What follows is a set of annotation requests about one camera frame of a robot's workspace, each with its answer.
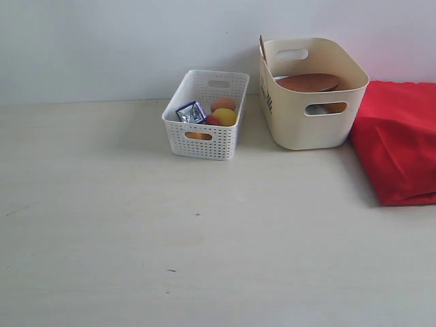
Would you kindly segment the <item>stainless steel cup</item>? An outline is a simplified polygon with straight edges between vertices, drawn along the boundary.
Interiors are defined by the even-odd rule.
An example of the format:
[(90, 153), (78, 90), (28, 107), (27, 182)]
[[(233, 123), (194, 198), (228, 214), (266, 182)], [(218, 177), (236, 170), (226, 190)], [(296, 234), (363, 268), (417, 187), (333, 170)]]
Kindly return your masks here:
[(330, 114), (328, 107), (324, 104), (312, 104), (305, 108), (308, 116)]

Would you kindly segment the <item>orange cheese wedge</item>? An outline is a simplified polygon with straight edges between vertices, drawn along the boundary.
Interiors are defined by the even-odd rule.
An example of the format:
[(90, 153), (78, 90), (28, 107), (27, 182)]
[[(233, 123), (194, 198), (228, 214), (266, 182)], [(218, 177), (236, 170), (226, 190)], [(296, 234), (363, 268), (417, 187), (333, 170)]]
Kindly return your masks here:
[(212, 140), (212, 136), (210, 134), (199, 132), (185, 132), (185, 136), (194, 140)]

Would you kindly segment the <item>yellow lemon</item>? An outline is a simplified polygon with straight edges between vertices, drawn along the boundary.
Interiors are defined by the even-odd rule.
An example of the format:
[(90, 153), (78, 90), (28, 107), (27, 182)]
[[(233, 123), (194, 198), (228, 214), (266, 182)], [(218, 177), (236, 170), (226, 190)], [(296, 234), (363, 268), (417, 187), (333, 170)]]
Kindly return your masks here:
[(218, 108), (212, 115), (219, 121), (220, 125), (224, 127), (233, 126), (238, 117), (235, 111), (228, 108)]

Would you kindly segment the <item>cream plastic bin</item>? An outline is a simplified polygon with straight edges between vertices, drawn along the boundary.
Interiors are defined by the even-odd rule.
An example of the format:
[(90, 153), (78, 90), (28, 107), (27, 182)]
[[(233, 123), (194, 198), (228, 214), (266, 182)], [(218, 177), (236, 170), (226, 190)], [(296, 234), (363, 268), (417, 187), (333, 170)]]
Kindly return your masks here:
[[(336, 147), (347, 138), (369, 84), (369, 76), (336, 42), (306, 37), (264, 42), (260, 50), (260, 103), (274, 141), (290, 150)], [(334, 91), (302, 93), (279, 86), (275, 76), (333, 74)], [(305, 108), (324, 104), (330, 114), (308, 116)]]

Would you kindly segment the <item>brown egg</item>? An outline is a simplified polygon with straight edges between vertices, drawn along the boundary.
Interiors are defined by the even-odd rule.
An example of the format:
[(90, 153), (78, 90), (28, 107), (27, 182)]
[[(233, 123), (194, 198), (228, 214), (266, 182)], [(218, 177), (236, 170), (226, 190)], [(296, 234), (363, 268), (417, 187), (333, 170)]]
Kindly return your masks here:
[(216, 99), (212, 104), (211, 104), (211, 112), (216, 111), (217, 109), (220, 108), (226, 108), (232, 111), (235, 111), (236, 109), (236, 102), (233, 99), (230, 98), (219, 98)]

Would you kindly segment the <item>blue white snack packet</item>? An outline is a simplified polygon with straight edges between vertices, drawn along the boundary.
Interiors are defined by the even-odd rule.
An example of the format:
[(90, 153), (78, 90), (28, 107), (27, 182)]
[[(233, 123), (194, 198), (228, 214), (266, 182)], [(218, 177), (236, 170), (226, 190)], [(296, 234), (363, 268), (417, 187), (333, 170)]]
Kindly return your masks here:
[(176, 110), (176, 115), (182, 123), (202, 124), (206, 121), (204, 110), (197, 101), (184, 104)]

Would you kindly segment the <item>wooden chopstick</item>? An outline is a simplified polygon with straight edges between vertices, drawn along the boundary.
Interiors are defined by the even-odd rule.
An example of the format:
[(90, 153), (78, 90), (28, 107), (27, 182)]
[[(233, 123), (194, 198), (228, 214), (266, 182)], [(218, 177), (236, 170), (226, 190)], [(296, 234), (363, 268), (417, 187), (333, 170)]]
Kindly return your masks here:
[(266, 57), (266, 51), (265, 51), (264, 41), (263, 41), (262, 35), (259, 36), (259, 41), (260, 41), (260, 50), (262, 51), (262, 58), (265, 62), (265, 65), (268, 66), (268, 61), (267, 61), (267, 57)]

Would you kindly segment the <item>pale green bowl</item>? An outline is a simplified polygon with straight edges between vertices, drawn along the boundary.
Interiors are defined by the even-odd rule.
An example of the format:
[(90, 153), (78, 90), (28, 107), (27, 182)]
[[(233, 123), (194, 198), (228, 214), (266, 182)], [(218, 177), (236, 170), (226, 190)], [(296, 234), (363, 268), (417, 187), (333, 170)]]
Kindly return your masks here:
[(273, 77), (273, 79), (275, 80), (275, 81), (278, 81), (278, 80), (282, 80), (282, 79), (284, 79), (284, 78), (288, 78), (289, 76), (275, 76), (275, 77)]

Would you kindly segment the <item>brown oval plate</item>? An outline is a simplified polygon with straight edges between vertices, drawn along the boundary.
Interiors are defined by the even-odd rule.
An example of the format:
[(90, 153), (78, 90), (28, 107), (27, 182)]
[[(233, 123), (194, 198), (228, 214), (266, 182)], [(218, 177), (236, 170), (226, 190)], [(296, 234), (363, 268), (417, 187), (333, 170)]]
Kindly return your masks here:
[(284, 89), (302, 93), (334, 91), (341, 79), (333, 74), (299, 74), (276, 81)]

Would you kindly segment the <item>red sausage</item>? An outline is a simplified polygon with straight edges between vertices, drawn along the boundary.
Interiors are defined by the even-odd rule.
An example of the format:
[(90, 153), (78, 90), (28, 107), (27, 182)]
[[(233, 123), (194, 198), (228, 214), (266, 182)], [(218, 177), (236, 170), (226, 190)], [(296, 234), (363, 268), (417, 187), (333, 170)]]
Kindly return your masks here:
[(221, 121), (217, 117), (215, 117), (214, 115), (210, 114), (206, 117), (205, 124), (206, 125), (221, 126)]

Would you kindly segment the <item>white perforated plastic basket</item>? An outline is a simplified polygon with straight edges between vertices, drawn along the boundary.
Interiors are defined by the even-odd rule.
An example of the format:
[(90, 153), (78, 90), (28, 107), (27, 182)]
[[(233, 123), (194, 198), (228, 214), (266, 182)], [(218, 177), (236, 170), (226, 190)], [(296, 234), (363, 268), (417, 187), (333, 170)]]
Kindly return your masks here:
[[(172, 152), (175, 155), (201, 159), (233, 158), (243, 119), (248, 84), (249, 75), (244, 73), (200, 69), (188, 71), (161, 116)], [(236, 102), (238, 117), (233, 126), (182, 123), (176, 115), (178, 108), (194, 101), (201, 104), (205, 114), (210, 114), (211, 104), (216, 99), (224, 97)], [(189, 139), (185, 132), (210, 134), (212, 140)]]

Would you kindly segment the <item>red scalloped cloth mat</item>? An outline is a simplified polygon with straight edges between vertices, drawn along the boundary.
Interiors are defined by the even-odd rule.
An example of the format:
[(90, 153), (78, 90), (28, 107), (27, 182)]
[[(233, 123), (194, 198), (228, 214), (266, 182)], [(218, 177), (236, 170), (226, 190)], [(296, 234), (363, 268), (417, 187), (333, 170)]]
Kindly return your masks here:
[(435, 84), (370, 82), (350, 138), (380, 204), (435, 203)]

